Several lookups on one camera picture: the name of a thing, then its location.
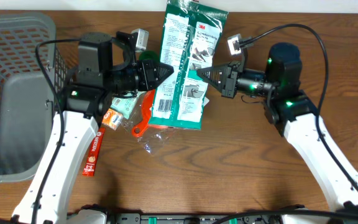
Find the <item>teal wet wipes pack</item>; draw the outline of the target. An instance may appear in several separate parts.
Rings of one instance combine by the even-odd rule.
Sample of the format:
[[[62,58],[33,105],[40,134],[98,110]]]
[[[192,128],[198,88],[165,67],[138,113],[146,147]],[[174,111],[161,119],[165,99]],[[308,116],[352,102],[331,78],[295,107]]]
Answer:
[[[125,119],[129,119],[138,99],[144,93],[144,91],[140,91],[134,98],[113,98],[110,108],[122,114]]]

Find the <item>green white gloves package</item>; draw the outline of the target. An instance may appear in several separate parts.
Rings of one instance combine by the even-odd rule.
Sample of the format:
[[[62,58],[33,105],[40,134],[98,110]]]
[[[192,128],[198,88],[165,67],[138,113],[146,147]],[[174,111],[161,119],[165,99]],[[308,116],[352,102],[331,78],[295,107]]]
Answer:
[[[197,1],[167,1],[160,61],[174,73],[155,92],[151,125],[201,128],[208,84],[196,71],[212,66],[228,14]]]

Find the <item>small orange snack box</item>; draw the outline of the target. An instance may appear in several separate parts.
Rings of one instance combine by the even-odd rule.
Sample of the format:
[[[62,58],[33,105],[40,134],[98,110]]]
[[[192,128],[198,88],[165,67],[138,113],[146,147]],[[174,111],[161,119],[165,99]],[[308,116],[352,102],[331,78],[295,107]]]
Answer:
[[[116,130],[123,119],[123,115],[113,109],[108,109],[106,114],[103,116],[102,124]]]

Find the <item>red tool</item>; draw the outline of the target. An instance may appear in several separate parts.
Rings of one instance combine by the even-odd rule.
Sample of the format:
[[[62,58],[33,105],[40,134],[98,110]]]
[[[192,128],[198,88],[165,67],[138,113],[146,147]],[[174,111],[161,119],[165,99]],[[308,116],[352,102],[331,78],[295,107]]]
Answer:
[[[150,124],[155,90],[139,96],[129,119],[123,119],[121,126],[149,154],[156,154],[164,148],[175,130],[168,126]]]

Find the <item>red coffee stick packet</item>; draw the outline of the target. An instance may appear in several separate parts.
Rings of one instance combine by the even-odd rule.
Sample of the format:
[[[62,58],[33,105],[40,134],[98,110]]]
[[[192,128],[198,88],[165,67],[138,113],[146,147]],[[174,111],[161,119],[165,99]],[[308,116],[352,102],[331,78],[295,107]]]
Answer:
[[[88,157],[82,171],[82,176],[86,176],[86,177],[94,176],[105,130],[106,130],[105,128],[99,128],[98,132],[96,133],[96,136],[92,140],[89,146]]]

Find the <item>green lid jar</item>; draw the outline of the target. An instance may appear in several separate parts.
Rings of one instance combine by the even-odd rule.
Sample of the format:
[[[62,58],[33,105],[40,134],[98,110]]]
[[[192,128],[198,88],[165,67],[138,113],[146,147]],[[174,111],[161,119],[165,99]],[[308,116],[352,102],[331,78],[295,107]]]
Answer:
[[[154,62],[160,61],[158,54],[152,50],[142,52],[139,55],[139,60],[153,60]]]

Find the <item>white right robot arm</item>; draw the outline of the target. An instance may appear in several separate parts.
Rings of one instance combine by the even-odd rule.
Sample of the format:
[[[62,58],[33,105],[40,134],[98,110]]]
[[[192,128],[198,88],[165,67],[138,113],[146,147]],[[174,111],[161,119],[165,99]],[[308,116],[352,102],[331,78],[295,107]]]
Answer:
[[[329,212],[293,209],[274,213],[282,223],[328,221],[358,223],[358,171],[325,127],[317,106],[300,89],[302,61],[297,46],[273,45],[265,71],[245,67],[247,59],[196,71],[225,98],[240,92],[262,97],[265,117],[292,145],[317,181]]]

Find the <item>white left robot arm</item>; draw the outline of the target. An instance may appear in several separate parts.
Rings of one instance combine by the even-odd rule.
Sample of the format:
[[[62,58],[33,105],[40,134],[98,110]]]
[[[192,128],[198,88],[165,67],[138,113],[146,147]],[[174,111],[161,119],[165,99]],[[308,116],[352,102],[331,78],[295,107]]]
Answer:
[[[147,47],[143,29],[109,35],[89,32],[77,38],[78,69],[53,97],[57,113],[50,139],[11,223],[108,223],[110,213],[87,205],[68,214],[70,195],[81,162],[96,137],[115,96],[159,87],[174,71],[171,65],[137,59]]]

